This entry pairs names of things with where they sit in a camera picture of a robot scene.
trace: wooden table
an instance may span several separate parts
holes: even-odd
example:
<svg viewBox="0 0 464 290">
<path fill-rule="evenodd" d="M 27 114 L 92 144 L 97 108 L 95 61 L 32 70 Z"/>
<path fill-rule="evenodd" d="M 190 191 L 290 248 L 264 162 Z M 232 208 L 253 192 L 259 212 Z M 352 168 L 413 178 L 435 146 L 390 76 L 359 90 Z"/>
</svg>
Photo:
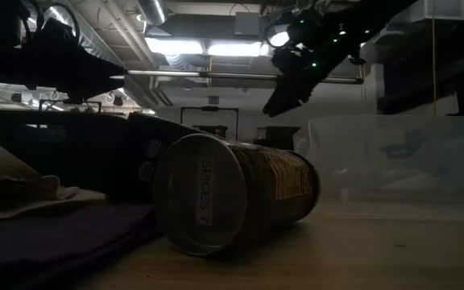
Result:
<svg viewBox="0 0 464 290">
<path fill-rule="evenodd" d="M 319 210 L 233 259 L 182 255 L 166 238 L 81 289 L 464 289 L 464 222 L 325 216 Z"/>
</svg>

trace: can lid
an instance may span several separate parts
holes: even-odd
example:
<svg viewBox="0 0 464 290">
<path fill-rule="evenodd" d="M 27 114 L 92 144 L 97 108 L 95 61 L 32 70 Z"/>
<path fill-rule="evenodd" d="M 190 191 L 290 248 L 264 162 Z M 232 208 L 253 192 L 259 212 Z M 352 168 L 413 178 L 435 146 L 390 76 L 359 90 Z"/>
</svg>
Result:
<svg viewBox="0 0 464 290">
<path fill-rule="evenodd" d="M 195 134 L 171 145 L 161 159 L 153 199 L 170 241 L 204 256 L 234 241 L 247 211 L 247 186 L 223 141 Z"/>
</svg>

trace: purple cloth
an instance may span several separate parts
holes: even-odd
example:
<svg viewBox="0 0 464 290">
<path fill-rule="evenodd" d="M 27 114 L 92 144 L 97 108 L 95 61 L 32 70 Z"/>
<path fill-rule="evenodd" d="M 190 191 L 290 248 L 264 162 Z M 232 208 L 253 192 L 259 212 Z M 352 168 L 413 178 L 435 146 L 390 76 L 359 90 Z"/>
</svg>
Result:
<svg viewBox="0 0 464 290">
<path fill-rule="evenodd" d="M 159 234 L 150 205 L 91 205 L 63 217 L 0 222 L 0 288 L 80 278 Z"/>
</svg>

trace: clear plastic bin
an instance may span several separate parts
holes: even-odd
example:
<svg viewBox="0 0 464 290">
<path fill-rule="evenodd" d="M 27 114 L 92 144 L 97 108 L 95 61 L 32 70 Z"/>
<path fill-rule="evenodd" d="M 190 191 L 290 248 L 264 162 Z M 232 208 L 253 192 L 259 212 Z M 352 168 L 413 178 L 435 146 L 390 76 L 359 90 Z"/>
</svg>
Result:
<svg viewBox="0 0 464 290">
<path fill-rule="evenodd" d="M 464 220 L 464 117 L 317 118 L 294 141 L 320 173 L 323 213 Z"/>
</svg>

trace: light fixture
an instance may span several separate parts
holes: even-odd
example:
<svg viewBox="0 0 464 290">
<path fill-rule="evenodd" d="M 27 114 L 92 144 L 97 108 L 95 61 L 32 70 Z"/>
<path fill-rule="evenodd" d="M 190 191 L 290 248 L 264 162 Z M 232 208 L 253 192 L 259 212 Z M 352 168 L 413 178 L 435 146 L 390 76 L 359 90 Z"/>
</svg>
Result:
<svg viewBox="0 0 464 290">
<path fill-rule="evenodd" d="M 289 35 L 286 31 L 277 33 L 270 38 L 271 44 L 276 47 L 283 46 L 289 41 Z"/>
<path fill-rule="evenodd" d="M 259 56 L 260 50 L 260 42 L 213 42 L 207 53 L 211 56 Z"/>
<path fill-rule="evenodd" d="M 146 38 L 145 40 L 152 52 L 162 53 L 164 55 L 203 53 L 203 47 L 197 40 L 153 38 Z"/>
</svg>

